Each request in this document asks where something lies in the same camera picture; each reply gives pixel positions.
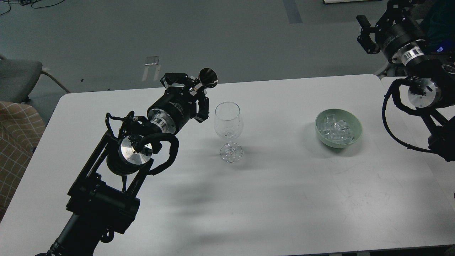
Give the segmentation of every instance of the green bowl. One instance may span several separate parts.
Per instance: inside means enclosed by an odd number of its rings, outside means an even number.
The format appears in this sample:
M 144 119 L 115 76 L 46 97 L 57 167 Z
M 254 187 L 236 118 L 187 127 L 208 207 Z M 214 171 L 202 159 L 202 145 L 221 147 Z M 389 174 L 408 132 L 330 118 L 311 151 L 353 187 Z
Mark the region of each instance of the green bowl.
M 330 114 L 335 115 L 336 121 L 342 119 L 346 123 L 349 124 L 349 127 L 351 128 L 351 130 L 354 134 L 354 139 L 352 140 L 351 143 L 348 143 L 348 144 L 337 143 L 335 141 L 325 138 L 319 132 L 318 123 L 321 123 L 324 120 L 325 116 L 330 115 Z M 363 130 L 362 124 L 357 119 L 357 117 L 355 117 L 355 115 L 347 112 L 346 110 L 337 109 L 337 108 L 327 109 L 327 110 L 324 110 L 321 113 L 319 113 L 319 115 L 316 117 L 316 122 L 314 123 L 314 127 L 316 129 L 316 134 L 317 134 L 317 137 L 319 138 L 319 140 L 322 141 L 322 143 L 324 143 L 327 146 L 332 147 L 332 148 L 345 148 L 345 147 L 348 147 L 349 145 L 354 144 L 362 136 L 362 130 Z

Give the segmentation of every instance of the glass base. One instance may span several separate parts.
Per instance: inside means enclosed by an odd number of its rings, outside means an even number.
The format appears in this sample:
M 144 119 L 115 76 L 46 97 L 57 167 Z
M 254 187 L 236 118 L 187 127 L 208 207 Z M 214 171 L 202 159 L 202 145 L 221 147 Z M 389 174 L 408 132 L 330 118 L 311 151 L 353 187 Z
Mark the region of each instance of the glass base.
M 228 163 L 237 162 L 243 156 L 243 149 L 239 144 L 229 142 L 220 149 L 220 157 Z

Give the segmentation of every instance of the wine glass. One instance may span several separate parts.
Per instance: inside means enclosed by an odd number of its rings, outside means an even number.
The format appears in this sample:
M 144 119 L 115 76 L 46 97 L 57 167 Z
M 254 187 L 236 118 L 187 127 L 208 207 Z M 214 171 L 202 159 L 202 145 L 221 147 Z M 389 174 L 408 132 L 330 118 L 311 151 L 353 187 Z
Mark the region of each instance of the wine glass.
M 232 141 L 243 130 L 240 108 L 233 102 L 223 102 L 215 109 L 215 115 L 215 132 L 220 138 L 229 141 L 220 149 L 221 159 L 228 163 L 237 162 L 243 155 L 243 149 Z

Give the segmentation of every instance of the white table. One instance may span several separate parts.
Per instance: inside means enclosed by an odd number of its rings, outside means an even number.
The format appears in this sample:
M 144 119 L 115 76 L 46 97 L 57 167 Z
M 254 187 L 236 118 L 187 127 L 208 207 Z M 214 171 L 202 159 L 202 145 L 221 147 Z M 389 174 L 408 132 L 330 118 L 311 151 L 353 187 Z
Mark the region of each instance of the white table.
M 386 89 L 398 78 L 404 77 L 384 77 L 381 79 L 382 84 Z M 412 107 L 412 104 L 409 102 L 407 96 L 407 87 L 402 86 L 401 91 L 401 100 L 403 104 Z M 451 119 L 455 115 L 455 106 L 440 108 L 438 111 L 443 114 L 447 119 Z M 428 148 L 428 137 L 431 135 L 428 128 L 425 126 L 424 122 L 420 117 L 410 116 L 395 107 L 392 99 L 389 100 L 387 107 L 387 113 L 394 112 L 399 113 L 402 117 L 407 129 L 412 134 L 412 140 L 408 141 L 413 145 L 416 145 L 421 148 Z M 442 158 L 435 154 L 423 154 L 425 162 L 430 166 L 431 171 L 433 172 L 436 180 L 441 185 L 442 190 L 444 191 L 447 200 L 452 205 L 455 210 L 455 163 L 454 162 L 445 162 Z
M 66 193 L 106 129 L 106 112 L 145 114 L 163 91 L 60 100 L 0 225 L 2 256 L 48 250 L 71 215 Z M 455 213 L 422 153 L 403 148 L 382 126 L 385 90 L 377 77 L 220 84 L 207 92 L 212 115 L 223 101 L 239 104 L 244 157 L 221 161 L 213 118 L 190 120 L 177 135 L 174 165 L 142 186 L 136 220 L 100 243 L 96 256 L 297 255 L 455 243 Z M 354 113 L 363 137 L 342 150 L 318 141 L 314 119 L 327 108 Z M 412 139 L 399 114 L 389 121 Z M 100 173 L 120 188 L 105 165 Z

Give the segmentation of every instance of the gray chair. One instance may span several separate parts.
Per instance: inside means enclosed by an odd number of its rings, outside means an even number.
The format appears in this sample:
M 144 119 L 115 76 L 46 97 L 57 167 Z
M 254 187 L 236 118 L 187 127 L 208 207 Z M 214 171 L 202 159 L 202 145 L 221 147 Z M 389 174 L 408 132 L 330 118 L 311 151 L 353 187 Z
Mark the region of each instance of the gray chair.
M 39 61 L 10 60 L 0 54 L 0 101 L 27 102 L 28 95 L 35 87 L 41 74 L 51 78 L 66 93 L 70 93 L 51 74 L 42 70 Z

